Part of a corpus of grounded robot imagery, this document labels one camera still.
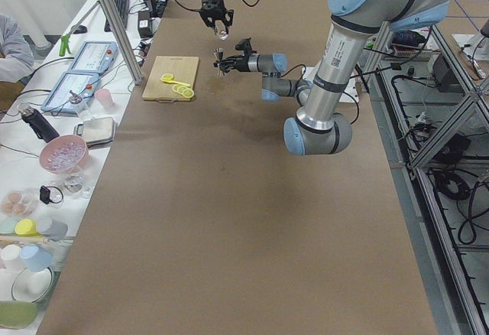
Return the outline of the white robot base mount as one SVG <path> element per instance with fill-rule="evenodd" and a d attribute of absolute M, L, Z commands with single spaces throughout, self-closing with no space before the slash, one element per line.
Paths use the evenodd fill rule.
<path fill-rule="evenodd" d="M 305 70 L 302 71 L 303 79 L 311 86 L 313 84 L 314 76 L 318 67 L 306 67 Z M 354 103 L 359 100 L 358 91 L 356 88 L 356 81 L 349 80 L 348 85 L 346 86 L 339 102 L 343 103 Z"/>

